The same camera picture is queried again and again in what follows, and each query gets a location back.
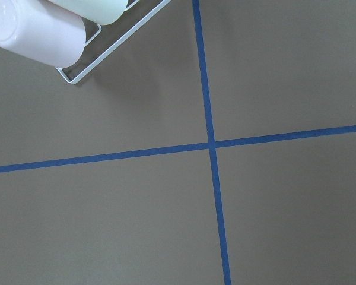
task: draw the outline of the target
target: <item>dish rack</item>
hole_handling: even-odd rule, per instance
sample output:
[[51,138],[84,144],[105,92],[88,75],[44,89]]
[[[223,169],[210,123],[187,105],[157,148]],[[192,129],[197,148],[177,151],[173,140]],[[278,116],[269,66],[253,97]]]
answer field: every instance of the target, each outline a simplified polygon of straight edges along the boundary
[[170,1],[133,0],[120,19],[106,26],[84,20],[87,41],[82,56],[77,63],[57,71],[67,83],[78,83]]

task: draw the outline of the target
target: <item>gray tile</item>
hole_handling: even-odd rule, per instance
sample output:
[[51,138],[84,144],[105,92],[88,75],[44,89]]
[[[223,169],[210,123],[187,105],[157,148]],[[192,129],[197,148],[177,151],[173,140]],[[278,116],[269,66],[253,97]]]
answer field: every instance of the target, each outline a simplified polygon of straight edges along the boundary
[[356,124],[356,1],[206,0],[201,13],[218,140]]
[[0,285],[223,281],[207,151],[0,174]]
[[356,284],[356,134],[218,157],[234,285]]
[[78,86],[0,49],[0,165],[206,141],[193,27],[172,1]]

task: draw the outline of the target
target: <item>blue line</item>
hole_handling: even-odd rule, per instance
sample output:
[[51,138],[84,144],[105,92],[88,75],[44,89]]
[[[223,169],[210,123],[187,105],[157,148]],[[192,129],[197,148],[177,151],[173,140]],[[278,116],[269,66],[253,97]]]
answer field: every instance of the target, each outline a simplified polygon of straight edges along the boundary
[[21,163],[0,166],[1,172],[12,172],[27,169],[38,169],[45,167],[63,166],[71,164],[103,162],[106,160],[128,159],[132,157],[155,156],[158,154],[181,153],[184,151],[206,150],[208,143],[177,145],[172,147],[150,148],[147,150],[124,151],[121,153],[99,154],[96,156],[73,157],[69,159],[46,160],[39,162]]
[[216,154],[214,125],[212,121],[211,99],[210,99],[209,87],[208,87],[206,56],[205,56],[205,48],[204,48],[204,41],[203,41],[199,0],[192,0],[192,4],[193,4],[193,13],[194,13],[194,22],[195,22],[196,43],[198,47],[198,56],[199,56],[199,68],[201,70],[202,92],[203,92],[203,101],[204,101],[205,118],[206,118],[206,126],[207,126],[207,137],[208,137],[208,150],[209,150],[209,157],[211,161],[212,183],[214,187],[215,208],[216,208],[217,222],[218,222],[224,284],[231,285],[230,265],[228,261],[227,239],[225,236],[223,204],[221,201],[219,169],[218,169],[218,160]]
[[263,135],[261,137],[238,138],[235,140],[217,141],[216,147],[234,147],[237,145],[261,144],[261,143],[265,143],[265,142],[269,143],[273,141],[297,140],[299,138],[313,138],[313,137],[322,137],[326,135],[349,134],[352,132],[356,132],[356,125],[341,126],[338,128],[328,128],[328,129],[315,129],[312,131],[289,132],[286,134]]

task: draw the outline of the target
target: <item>white mug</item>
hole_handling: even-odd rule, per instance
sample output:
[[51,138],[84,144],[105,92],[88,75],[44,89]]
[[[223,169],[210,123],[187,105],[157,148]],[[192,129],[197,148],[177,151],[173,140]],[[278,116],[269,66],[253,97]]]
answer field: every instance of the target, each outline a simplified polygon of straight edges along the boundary
[[0,47],[53,67],[80,58],[83,19],[47,0],[0,0]]
[[128,0],[49,0],[66,10],[100,25],[115,22],[124,13]]

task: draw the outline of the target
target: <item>metal frame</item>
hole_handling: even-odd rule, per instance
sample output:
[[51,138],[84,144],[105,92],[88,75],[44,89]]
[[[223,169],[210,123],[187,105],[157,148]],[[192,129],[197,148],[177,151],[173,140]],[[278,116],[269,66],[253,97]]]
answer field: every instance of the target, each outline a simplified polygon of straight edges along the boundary
[[[135,0],[125,11],[131,9],[134,5],[139,3],[141,0]],[[117,49],[125,40],[127,40],[131,35],[133,35],[139,28],[141,28],[147,21],[149,21],[156,13],[158,13],[163,7],[165,7],[171,0],[162,0],[152,11],[150,11],[144,18],[142,18],[138,23],[136,23],[131,29],[129,29],[120,39],[115,41],[105,52],[103,52],[97,59],[95,59],[88,67],[82,70],[73,79],[69,79],[64,73],[62,68],[57,68],[61,76],[66,80],[67,83],[76,84],[81,81],[91,70],[93,70],[99,63],[101,63],[107,56],[109,56],[115,49]],[[95,37],[97,37],[101,32],[101,26],[98,24],[98,31],[86,42],[86,45],[90,44]]]

